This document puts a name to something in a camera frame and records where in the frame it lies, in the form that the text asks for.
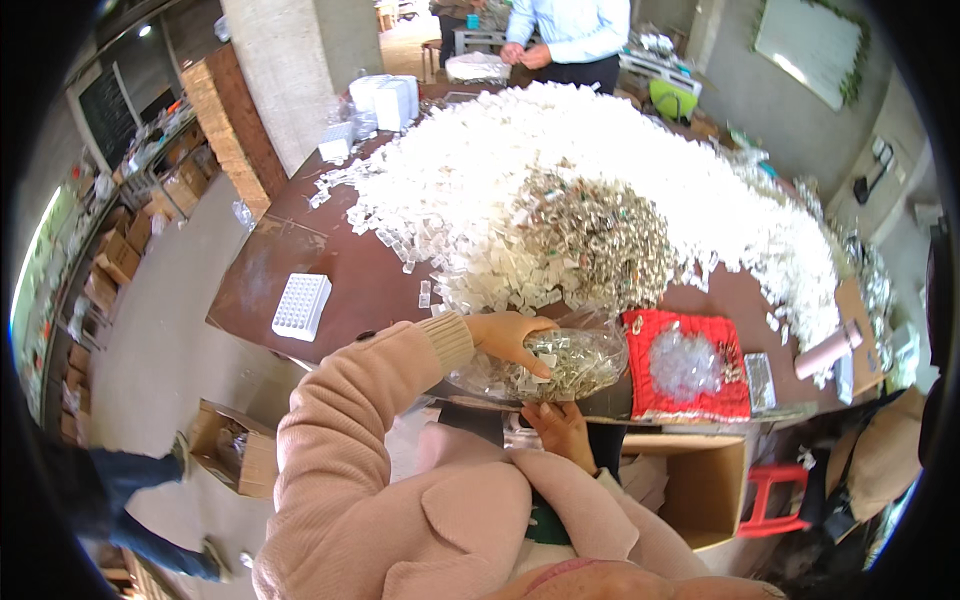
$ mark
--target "tabletop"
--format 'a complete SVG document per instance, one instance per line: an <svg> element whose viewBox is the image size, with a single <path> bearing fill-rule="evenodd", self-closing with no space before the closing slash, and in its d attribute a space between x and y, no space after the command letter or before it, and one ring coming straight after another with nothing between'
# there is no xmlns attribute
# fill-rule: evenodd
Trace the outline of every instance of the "tabletop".
<svg viewBox="0 0 960 600"><path fill-rule="evenodd" d="M425 84L420 89L423 97L438 98L450 91L476 92L484 88ZM363 145L360 157L368 157L392 138L391 132L382 132ZM321 161L315 151L290 178L224 274L207 312L209 324L278 354L319 364L364 331L430 316L428 309L418 308L417 300L420 282L429 279L433 267L420 263L412 274L406 275L393 250L385 247L372 231L353 233L346 215L357 200L353 187L334 187L325 204L317 209L310 207L308 199L317 192L314 181L320 173L336 168L339 167ZM313 342L280 337L271 329L291 273L324 274L332 285ZM710 277L708 294L692 286L670 284L659 308L731 319L744 352L769 354L779 407L807 402L816 402L818 412L844 407L836 398L832 382L818 390L809 379L800 381L794 375L797 341L791 337L786 346L780 345L780 334L771 331L766 323L765 315L773 307L767 304L759 284L749 273L728 273L721 264ZM558 303L543 307L539 313L557 318L568 310L565 304ZM449 396L463 392L442 383L433 393ZM578 403L586 415L628 419L632 407L629 373L616 385Z"/></svg>

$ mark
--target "red cloth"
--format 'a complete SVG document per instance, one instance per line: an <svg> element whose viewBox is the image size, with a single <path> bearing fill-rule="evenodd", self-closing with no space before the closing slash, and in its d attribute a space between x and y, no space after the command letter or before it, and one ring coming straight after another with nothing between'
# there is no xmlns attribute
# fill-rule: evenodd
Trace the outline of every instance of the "red cloth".
<svg viewBox="0 0 960 600"><path fill-rule="evenodd" d="M634 320L642 317L638 334L634 334ZM716 345L725 342L736 348L734 360L742 370L743 351L736 337L733 321L723 317L680 315L657 309L631 310L623 314L630 347L630 371L634 376L634 409L631 419L709 419L723 422L744 421L750 418L750 391L746 379L724 383L714 395L699 394L692 401L677 403L669 396L654 390L650 374L650 346L654 339L672 323L680 322L683 334L703 333Z"/></svg>

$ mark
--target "red plastic stool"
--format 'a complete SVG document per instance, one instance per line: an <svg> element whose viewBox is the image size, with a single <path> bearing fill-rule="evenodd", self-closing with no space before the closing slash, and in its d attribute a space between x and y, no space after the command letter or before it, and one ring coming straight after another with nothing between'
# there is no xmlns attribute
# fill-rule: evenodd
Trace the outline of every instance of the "red plastic stool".
<svg viewBox="0 0 960 600"><path fill-rule="evenodd" d="M804 492L806 492L806 469L802 465L753 467L747 474L747 481L756 483L756 500L754 501L754 513L750 516L750 520L740 521L740 527L736 531L739 538L763 538L764 536L803 529L809 524L800 519L799 511L793 515L766 517L770 488L775 483L793 481L802 485Z"/></svg>

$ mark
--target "pile of white plastic pieces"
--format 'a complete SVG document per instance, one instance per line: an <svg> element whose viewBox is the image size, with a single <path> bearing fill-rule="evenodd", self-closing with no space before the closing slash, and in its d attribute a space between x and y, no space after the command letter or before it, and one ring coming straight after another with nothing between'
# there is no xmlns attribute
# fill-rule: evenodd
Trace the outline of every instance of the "pile of white plastic pieces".
<svg viewBox="0 0 960 600"><path fill-rule="evenodd" d="M749 270L777 308L771 328L785 320L801 351L839 325L830 248L802 207L758 195L711 148L664 130L627 100L585 87L534 83L434 108L406 135L318 186L325 195L334 181L354 185L354 232L376 229L404 272L431 261L433 289L444 301L434 313L504 309L515 300L530 312L556 300L554 286L572 282L569 270L578 268L530 254L527 216L516 210L531 173L558 165L585 180L618 180L653 203L684 283L706 291L719 262ZM564 300L591 299L568 293ZM824 373L817 379L823 383Z"/></svg>

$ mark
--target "whiteboard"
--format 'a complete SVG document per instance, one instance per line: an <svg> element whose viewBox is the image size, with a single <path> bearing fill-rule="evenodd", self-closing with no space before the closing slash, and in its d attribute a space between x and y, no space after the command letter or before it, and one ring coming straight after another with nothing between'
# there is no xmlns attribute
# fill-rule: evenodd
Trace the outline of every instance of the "whiteboard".
<svg viewBox="0 0 960 600"><path fill-rule="evenodd" d="M767 0L754 47L839 111L860 34L859 25L815 2Z"/></svg>

